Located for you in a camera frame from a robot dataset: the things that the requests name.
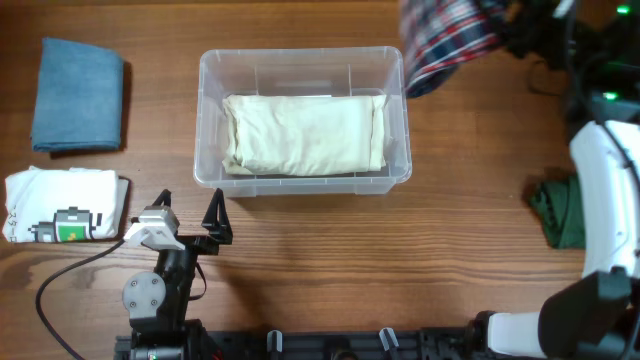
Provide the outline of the dark green cloth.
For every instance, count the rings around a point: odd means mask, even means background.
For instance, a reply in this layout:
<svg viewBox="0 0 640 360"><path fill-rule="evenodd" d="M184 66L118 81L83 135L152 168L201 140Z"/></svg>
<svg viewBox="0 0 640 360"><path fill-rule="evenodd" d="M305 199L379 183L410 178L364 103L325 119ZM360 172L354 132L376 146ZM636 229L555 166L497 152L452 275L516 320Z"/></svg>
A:
<svg viewBox="0 0 640 360"><path fill-rule="evenodd" d="M551 248L586 248L581 188L576 175L537 184L528 203Z"/></svg>

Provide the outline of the beige cloth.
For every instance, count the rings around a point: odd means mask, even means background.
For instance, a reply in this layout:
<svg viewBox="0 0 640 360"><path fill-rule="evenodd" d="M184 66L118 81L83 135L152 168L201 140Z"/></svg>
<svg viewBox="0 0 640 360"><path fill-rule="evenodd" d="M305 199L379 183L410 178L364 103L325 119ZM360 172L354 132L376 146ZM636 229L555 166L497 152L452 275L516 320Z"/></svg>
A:
<svg viewBox="0 0 640 360"><path fill-rule="evenodd" d="M324 176L386 165L384 95L231 95L223 101L234 175Z"/></svg>

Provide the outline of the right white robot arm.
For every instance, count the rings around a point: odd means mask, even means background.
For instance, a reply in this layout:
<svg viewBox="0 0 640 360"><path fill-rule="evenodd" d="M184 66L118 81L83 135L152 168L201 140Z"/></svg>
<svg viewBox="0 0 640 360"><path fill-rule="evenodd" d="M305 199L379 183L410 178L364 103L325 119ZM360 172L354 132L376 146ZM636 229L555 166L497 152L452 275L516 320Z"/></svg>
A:
<svg viewBox="0 0 640 360"><path fill-rule="evenodd" d="M570 80L570 155L585 233L581 279L529 313L482 312L467 346L495 357L635 359L639 355L639 5L594 30L575 1L524 1L502 35Z"/></svg>

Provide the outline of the red plaid cloth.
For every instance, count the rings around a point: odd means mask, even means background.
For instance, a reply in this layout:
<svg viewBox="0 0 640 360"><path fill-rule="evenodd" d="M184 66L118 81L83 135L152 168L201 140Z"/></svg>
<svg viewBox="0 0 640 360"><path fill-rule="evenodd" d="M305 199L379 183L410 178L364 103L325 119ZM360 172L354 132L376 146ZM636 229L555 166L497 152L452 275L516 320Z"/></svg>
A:
<svg viewBox="0 0 640 360"><path fill-rule="evenodd" d="M402 0L405 92L427 95L504 41L505 0Z"/></svg>

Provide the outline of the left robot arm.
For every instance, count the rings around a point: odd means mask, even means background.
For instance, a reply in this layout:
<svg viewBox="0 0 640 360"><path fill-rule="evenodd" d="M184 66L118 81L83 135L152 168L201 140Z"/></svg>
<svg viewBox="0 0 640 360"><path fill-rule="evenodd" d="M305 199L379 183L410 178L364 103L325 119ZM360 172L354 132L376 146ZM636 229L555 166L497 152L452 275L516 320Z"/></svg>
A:
<svg viewBox="0 0 640 360"><path fill-rule="evenodd" d="M124 235L127 245L158 253L153 270L132 276L122 292L131 336L118 337L116 359L222 359L223 351L202 322L186 318L194 278L203 276L198 257L216 255L233 240L223 191L218 189L201 222L204 235L181 235L171 208L171 192L163 190L154 203L132 220Z"/></svg>

